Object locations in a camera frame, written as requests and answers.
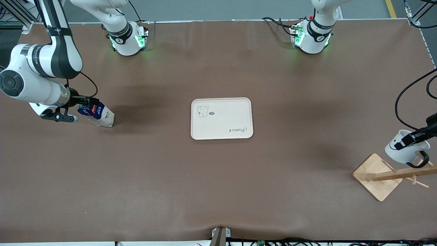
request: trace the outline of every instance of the bear drawing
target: bear drawing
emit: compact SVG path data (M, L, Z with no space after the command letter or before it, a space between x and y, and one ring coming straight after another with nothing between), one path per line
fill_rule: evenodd
M199 117L207 117L208 116L208 108L209 106L197 106L197 112L199 113Z

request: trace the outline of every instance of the blue and white carton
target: blue and white carton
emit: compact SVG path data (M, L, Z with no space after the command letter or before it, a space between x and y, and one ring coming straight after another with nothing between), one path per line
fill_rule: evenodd
M114 113L101 102L99 105L79 104L77 111L99 127L112 127L114 123Z

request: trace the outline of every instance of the black mug handle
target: black mug handle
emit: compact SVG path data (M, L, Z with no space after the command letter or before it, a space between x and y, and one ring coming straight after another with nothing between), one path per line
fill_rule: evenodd
M407 162L406 164L412 168L422 168L426 164L428 164L428 162L430 161L430 156L425 151L419 151L419 153L423 155L423 162L420 165L415 166L411 162Z

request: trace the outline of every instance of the table surface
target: table surface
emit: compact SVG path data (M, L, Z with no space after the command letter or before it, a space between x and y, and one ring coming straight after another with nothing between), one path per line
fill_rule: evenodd
M44 121L0 96L1 242L198 240L219 225L253 239L437 236L435 176L384 202L352 177L370 154L388 159L405 128L395 99L433 69L406 20L339 21L317 55L271 22L148 27L147 51L122 57L99 25L72 26L113 128ZM48 41L39 25L20 39ZM81 75L70 86L93 93ZM191 102L227 97L251 100L253 136L193 140ZM425 81L399 105L418 127L435 112Z

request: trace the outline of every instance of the wooden stand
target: wooden stand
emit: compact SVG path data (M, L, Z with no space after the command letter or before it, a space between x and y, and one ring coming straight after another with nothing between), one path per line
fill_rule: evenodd
M423 156L419 152L416 152L416 155L421 158L420 164ZM402 179L411 181L413 185L418 184L429 188L418 182L416 178L432 174L437 174L437 167L431 162L420 169L410 167L395 170L379 155L372 154L352 175L376 200L383 201L402 182Z

